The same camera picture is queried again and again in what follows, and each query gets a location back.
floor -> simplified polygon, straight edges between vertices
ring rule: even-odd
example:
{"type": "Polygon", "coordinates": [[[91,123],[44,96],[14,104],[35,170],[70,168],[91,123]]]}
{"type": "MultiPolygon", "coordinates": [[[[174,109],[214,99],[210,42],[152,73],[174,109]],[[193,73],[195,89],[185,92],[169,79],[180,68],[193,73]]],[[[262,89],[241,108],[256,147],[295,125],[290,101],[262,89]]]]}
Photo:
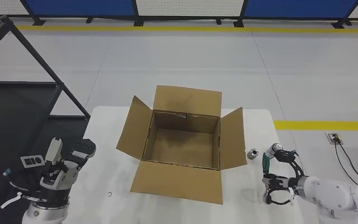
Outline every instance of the floor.
{"type": "MultiPolygon", "coordinates": [[[[103,24],[114,22],[99,21],[94,25],[103,24]]],[[[156,85],[176,85],[221,91],[223,108],[267,109],[274,120],[358,120],[358,34],[141,31],[23,31],[23,34],[90,113],[99,105],[129,106],[133,95],[152,105],[156,85]]],[[[51,81],[11,34],[0,42],[0,52],[1,81],[51,81]]],[[[64,95],[53,114],[80,114],[80,111],[64,95]]],[[[298,150],[308,175],[352,184],[340,168],[325,130],[277,132],[284,148],[298,150]]],[[[357,132],[339,131],[339,134],[358,166],[357,132]]],[[[358,180],[341,151],[340,156],[351,176],[358,180]]],[[[306,223],[317,219],[313,205],[303,201],[300,205],[306,223]]]]}

white table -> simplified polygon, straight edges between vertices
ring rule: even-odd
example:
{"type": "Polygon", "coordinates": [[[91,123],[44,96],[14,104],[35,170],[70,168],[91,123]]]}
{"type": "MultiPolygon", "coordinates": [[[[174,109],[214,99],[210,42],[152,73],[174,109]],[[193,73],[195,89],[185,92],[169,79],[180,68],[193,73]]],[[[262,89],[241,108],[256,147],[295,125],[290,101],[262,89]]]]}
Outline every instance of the white table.
{"type": "MultiPolygon", "coordinates": [[[[139,161],[116,149],[128,111],[129,107],[94,109],[84,138],[91,139],[97,151],[72,187],[64,223],[304,223],[297,201],[293,206],[262,202],[261,157],[222,171],[223,205],[129,192],[139,161]]],[[[223,109],[222,115],[231,111],[223,109]]],[[[244,134],[246,151],[256,148],[262,154],[279,142],[267,110],[244,110],[244,134]]],[[[294,176],[288,164],[277,161],[272,161],[270,171],[294,176]]],[[[273,197],[283,202],[289,194],[273,197]]]]}

black cable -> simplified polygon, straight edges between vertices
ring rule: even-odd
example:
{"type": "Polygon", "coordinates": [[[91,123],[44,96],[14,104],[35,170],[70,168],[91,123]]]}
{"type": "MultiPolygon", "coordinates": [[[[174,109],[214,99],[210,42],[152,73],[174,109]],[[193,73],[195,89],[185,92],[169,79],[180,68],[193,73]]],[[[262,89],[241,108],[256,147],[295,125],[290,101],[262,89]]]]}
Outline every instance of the black cable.
{"type": "Polygon", "coordinates": [[[357,172],[357,170],[355,169],[355,167],[353,166],[353,163],[352,163],[352,161],[351,161],[351,158],[349,158],[349,156],[348,156],[346,150],[343,148],[343,146],[342,146],[342,144],[341,144],[340,142],[338,142],[338,144],[340,144],[341,148],[343,149],[343,152],[346,154],[346,156],[347,156],[347,158],[348,158],[348,160],[349,160],[349,163],[351,164],[351,167],[353,168],[354,172],[355,172],[356,174],[358,174],[358,172],[357,172]]]}
{"type": "Polygon", "coordinates": [[[347,171],[345,170],[345,168],[343,167],[343,165],[342,165],[342,163],[341,163],[341,160],[340,160],[340,158],[339,158],[339,156],[338,156],[338,152],[337,152],[337,142],[335,142],[335,149],[336,149],[336,155],[337,155],[338,162],[340,163],[340,165],[341,165],[343,171],[347,174],[347,176],[349,177],[349,179],[351,179],[351,181],[353,181],[356,185],[358,185],[357,182],[355,182],[355,181],[353,180],[353,178],[351,178],[351,176],[347,173],[347,171]]]}

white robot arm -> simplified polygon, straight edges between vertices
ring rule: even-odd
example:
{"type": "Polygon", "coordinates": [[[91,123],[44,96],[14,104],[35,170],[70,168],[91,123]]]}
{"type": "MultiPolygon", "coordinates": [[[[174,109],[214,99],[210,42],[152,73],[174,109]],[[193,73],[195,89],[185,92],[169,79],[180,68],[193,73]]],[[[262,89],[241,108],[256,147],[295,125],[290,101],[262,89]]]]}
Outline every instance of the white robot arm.
{"type": "MultiPolygon", "coordinates": [[[[342,223],[335,216],[338,211],[357,213],[358,186],[349,186],[336,180],[320,180],[313,176],[302,176],[298,181],[298,196],[317,205],[320,223],[342,223]]],[[[358,215],[344,223],[358,223],[358,215]]]]}
{"type": "Polygon", "coordinates": [[[344,223],[358,224],[357,204],[358,186],[348,185],[336,180],[324,180],[314,176],[305,176],[301,167],[295,162],[295,151],[277,150],[272,156],[265,152],[262,156],[263,179],[266,192],[263,201],[266,204],[284,205],[290,203],[295,195],[317,205],[319,222],[322,224],[344,223]],[[275,157],[279,162],[291,165],[296,177],[287,178],[269,173],[270,159],[275,157]],[[285,202],[272,200],[271,193],[276,190],[286,190],[291,193],[291,198],[285,202]],[[335,212],[355,212],[353,219],[340,219],[335,212]]]}
{"type": "Polygon", "coordinates": [[[19,192],[15,198],[4,203],[1,209],[24,198],[30,200],[31,204],[23,215],[23,224],[61,224],[67,217],[71,187],[76,182],[81,168],[95,154],[96,145],[89,139],[83,139],[72,147],[66,159],[62,158],[61,151],[62,140],[53,138],[45,161],[40,155],[20,157],[25,169],[43,167],[36,191],[15,185],[16,174],[7,169],[4,176],[9,178],[10,184],[19,192]]]}

cardboard box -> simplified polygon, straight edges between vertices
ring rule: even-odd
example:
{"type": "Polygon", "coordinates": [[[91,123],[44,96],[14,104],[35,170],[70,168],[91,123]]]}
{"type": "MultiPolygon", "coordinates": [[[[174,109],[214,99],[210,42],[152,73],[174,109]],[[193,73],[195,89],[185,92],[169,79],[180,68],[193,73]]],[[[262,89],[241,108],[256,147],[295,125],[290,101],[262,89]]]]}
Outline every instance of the cardboard box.
{"type": "Polygon", "coordinates": [[[140,160],[131,192],[222,204],[221,170],[246,163],[242,108],[222,93],[157,86],[153,110],[133,97],[117,149],[140,160]]]}

